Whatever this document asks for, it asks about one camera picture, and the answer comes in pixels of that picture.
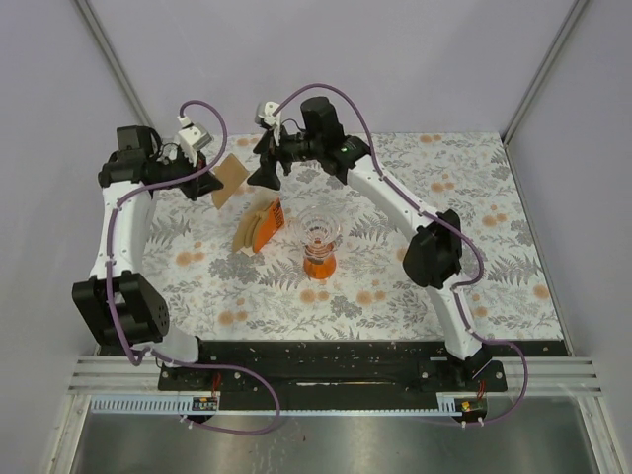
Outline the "brown paper coffee filter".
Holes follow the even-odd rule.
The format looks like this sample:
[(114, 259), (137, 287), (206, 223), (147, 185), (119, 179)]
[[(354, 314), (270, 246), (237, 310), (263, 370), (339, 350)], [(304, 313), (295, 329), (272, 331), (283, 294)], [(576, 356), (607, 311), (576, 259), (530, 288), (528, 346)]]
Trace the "brown paper coffee filter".
[(212, 172), (223, 185), (222, 189), (211, 193), (213, 205), (216, 209), (220, 209), (249, 177), (249, 171), (239, 158), (231, 153), (218, 166), (214, 167)]

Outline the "orange coffee filter box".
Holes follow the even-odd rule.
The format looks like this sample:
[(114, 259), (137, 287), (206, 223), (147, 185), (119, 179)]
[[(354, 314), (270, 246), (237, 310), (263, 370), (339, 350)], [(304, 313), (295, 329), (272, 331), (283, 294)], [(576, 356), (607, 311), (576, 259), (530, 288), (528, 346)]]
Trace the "orange coffee filter box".
[(258, 198), (243, 214), (233, 236), (231, 250), (247, 255), (260, 253), (284, 225), (280, 198)]

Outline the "clear glass dripper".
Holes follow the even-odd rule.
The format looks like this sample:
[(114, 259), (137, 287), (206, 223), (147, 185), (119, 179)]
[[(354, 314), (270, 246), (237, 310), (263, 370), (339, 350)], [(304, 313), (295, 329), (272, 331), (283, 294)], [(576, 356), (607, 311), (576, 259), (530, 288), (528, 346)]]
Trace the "clear glass dripper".
[(322, 206), (309, 206), (294, 218), (294, 233), (298, 241), (309, 247), (336, 247), (341, 240), (340, 218)]

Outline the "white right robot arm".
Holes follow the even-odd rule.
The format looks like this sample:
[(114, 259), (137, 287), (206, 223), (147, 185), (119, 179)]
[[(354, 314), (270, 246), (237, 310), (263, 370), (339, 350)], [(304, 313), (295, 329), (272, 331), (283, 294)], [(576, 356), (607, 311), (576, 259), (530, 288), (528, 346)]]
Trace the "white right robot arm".
[(277, 191), (278, 169), (288, 174), (297, 162), (316, 161), (328, 175), (368, 198), (408, 241), (403, 269), (431, 299), (452, 362), (451, 383), (463, 391), (474, 389), (484, 380), (491, 357), (481, 338), (473, 334), (471, 313), (462, 296), (467, 283), (461, 267), (466, 239), (459, 216), (451, 209), (431, 208), (386, 173), (372, 140), (345, 133), (328, 98), (307, 99), (300, 111), (304, 126), (290, 134), (282, 123), (279, 104), (258, 105), (255, 122), (265, 133), (254, 148), (260, 165), (249, 177), (249, 185)]

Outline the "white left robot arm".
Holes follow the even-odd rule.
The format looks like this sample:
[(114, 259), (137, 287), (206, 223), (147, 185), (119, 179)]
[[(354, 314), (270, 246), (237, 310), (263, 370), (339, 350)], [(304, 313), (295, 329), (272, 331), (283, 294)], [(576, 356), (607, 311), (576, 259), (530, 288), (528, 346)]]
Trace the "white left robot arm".
[(73, 284), (72, 300), (99, 346), (123, 351), (133, 364), (149, 355), (182, 362), (180, 378), (202, 390), (214, 377), (212, 363), (199, 356), (196, 337), (170, 325), (167, 302), (143, 274), (158, 191), (197, 200), (223, 187), (202, 153), (209, 133), (187, 118), (181, 126), (169, 156), (155, 129), (118, 128), (118, 150), (98, 174), (104, 219), (97, 258), (88, 278)]

